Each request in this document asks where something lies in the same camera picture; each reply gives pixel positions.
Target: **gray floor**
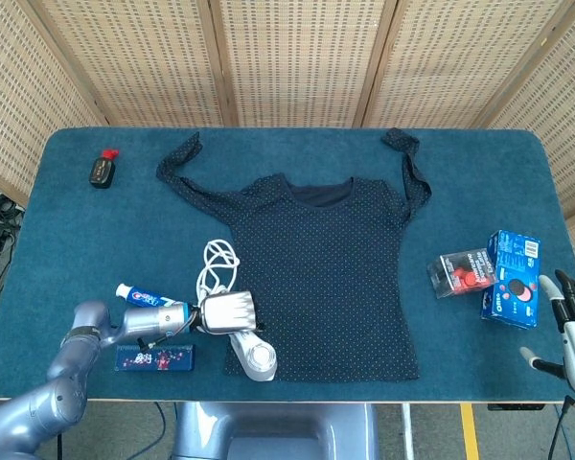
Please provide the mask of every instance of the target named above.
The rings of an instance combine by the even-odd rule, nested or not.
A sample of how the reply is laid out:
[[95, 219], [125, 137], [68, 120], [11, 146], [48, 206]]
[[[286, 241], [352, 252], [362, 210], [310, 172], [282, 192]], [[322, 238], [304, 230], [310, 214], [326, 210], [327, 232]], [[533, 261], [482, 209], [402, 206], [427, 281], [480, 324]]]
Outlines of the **gray floor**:
[[[4, 259], [0, 262], [0, 269], [4, 262]], [[164, 460], [171, 453], [175, 426], [173, 405], [163, 402], [161, 407], [167, 421], [164, 439], [138, 457], [140, 459]], [[486, 405], [478, 405], [474, 414], [480, 459], [547, 458], [557, 420], [553, 406], [538, 412], [491, 412]], [[378, 418], [381, 458], [404, 459], [400, 407], [379, 405]], [[412, 421], [417, 459], [466, 458], [459, 405], [413, 405]], [[64, 458], [125, 459], [155, 440], [161, 427], [159, 413], [151, 402], [90, 402], [81, 424], [63, 436]], [[568, 413], [564, 429], [575, 459], [575, 411]], [[41, 447], [38, 454], [45, 459], [56, 458], [56, 443]], [[562, 434], [554, 459], [569, 459]]]

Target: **wooden frame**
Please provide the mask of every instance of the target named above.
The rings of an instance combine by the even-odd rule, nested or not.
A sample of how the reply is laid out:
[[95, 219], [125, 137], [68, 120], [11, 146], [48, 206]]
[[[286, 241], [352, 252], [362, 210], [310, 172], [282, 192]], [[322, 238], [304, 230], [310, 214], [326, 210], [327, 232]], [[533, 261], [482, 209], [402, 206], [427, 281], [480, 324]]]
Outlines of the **wooden frame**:
[[0, 177], [0, 192], [8, 196], [20, 206], [23, 206], [24, 208], [28, 206], [28, 200], [30, 198], [26, 194], [17, 190], [9, 181], [2, 177]]
[[388, 27], [387, 38], [383, 43], [383, 49], [379, 55], [379, 62], [375, 67], [375, 76], [371, 84], [371, 90], [367, 98], [365, 109], [363, 111], [361, 127], [368, 127], [371, 123], [371, 115], [373, 112], [373, 104], [377, 99], [377, 95], [380, 93], [381, 84], [383, 82], [383, 77], [385, 75], [385, 69], [390, 59], [390, 54], [394, 48], [394, 43], [396, 43], [396, 38], [399, 35], [399, 30], [401, 24], [403, 23], [404, 13], [409, 5], [409, 0], [396, 0], [395, 7], [393, 8], [392, 15], [390, 18], [390, 24]]
[[218, 92], [219, 113], [223, 124], [227, 127], [239, 125], [232, 71], [226, 44], [221, 6], [219, 0], [196, 0], [200, 13], [200, 22], [207, 43], [207, 52]]
[[66, 40], [59, 33], [58, 28], [54, 25], [53, 20], [46, 12], [42, 2], [35, 0], [21, 0], [19, 7], [30, 19], [40, 36], [52, 51], [59, 64], [68, 74], [75, 86], [79, 89], [81, 96], [88, 103], [90, 108], [96, 113], [99, 120], [103, 123], [111, 124], [116, 120], [109, 107], [104, 105], [103, 99], [96, 92], [94, 85], [87, 77], [87, 73], [81, 67], [74, 53], [66, 44]]
[[471, 127], [488, 127], [492, 123], [574, 21], [575, 0], [564, 0], [513, 71], [475, 117]]
[[381, 54], [384, 49], [383, 47], [385, 46], [385, 43], [390, 34], [394, 14], [396, 12], [397, 3], [399, 1], [400, 0], [385, 0], [385, 4], [383, 5], [381, 17], [379, 18], [377, 36], [375, 37], [375, 43], [373, 44], [373, 49], [371, 50], [368, 68], [366, 69], [366, 77], [364, 78], [364, 84], [362, 84], [362, 91], [360, 93], [360, 99], [357, 102], [356, 115], [354, 116], [354, 123], [352, 124], [352, 127], [362, 127], [364, 122], [364, 115], [367, 111], [368, 104], [371, 101], [371, 94], [373, 84], [375, 82], [375, 77], [380, 71], [380, 61]]

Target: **navy blue shirt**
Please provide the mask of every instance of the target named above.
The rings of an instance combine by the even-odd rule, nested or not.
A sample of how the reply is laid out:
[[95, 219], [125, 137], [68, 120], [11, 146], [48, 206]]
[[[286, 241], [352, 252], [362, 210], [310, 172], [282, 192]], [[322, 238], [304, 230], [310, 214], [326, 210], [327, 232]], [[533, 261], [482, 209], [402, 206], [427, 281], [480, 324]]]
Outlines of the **navy blue shirt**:
[[[399, 129], [382, 140], [403, 152], [405, 197], [383, 180], [296, 187], [283, 174], [211, 192], [175, 174], [200, 152], [198, 134], [158, 166], [158, 178], [230, 226], [241, 260], [236, 288], [253, 293], [260, 337], [277, 352], [277, 380], [418, 377], [398, 259], [403, 230], [430, 188], [414, 163], [418, 140]], [[225, 370], [242, 373], [232, 351]]]

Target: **blue felt tabletop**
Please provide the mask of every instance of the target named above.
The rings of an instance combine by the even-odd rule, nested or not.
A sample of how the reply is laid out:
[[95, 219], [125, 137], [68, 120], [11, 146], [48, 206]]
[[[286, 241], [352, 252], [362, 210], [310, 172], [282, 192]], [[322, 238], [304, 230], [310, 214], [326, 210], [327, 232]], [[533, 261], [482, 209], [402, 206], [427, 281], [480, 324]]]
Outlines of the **blue felt tabletop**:
[[[114, 324], [127, 305], [120, 283], [195, 300], [202, 249], [230, 240], [206, 216], [155, 178], [190, 128], [89, 127], [58, 131], [47, 143], [0, 300], [0, 397], [45, 379], [70, 329], [73, 308], [107, 303]], [[257, 383], [223, 375], [226, 337], [190, 334], [191, 373], [115, 372], [104, 351], [89, 378], [95, 399], [191, 401], [557, 401], [566, 384], [528, 368], [519, 347], [560, 361], [552, 311], [540, 299], [532, 331], [480, 319], [479, 293], [437, 300], [426, 265], [440, 254], [484, 247], [498, 229], [541, 239], [542, 272], [575, 259], [541, 142], [520, 130], [409, 129], [421, 141], [417, 164], [432, 198], [409, 224], [400, 256], [402, 308], [420, 363], [417, 380], [357, 383]], [[401, 190], [402, 156], [382, 129], [204, 128], [202, 153], [188, 176], [215, 190], [239, 190], [285, 173], [296, 185], [381, 178]], [[88, 176], [105, 149], [118, 149], [110, 189]]]

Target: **shirt strap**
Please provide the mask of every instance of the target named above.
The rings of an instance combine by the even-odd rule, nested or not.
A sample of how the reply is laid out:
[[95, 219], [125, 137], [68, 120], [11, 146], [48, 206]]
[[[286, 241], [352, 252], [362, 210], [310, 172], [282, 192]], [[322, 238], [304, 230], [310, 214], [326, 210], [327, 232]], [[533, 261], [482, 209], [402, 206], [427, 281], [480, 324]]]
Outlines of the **shirt strap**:
[[430, 185], [415, 165], [415, 154], [420, 147], [420, 141], [395, 127], [388, 129], [381, 140], [392, 149], [405, 153], [402, 158], [402, 182], [406, 195], [405, 220], [409, 221], [432, 195]]
[[213, 192], [188, 177], [176, 175], [176, 169], [191, 161], [201, 150], [202, 144], [196, 133], [160, 162], [156, 176], [200, 211], [230, 225], [242, 214], [246, 204], [240, 192]]

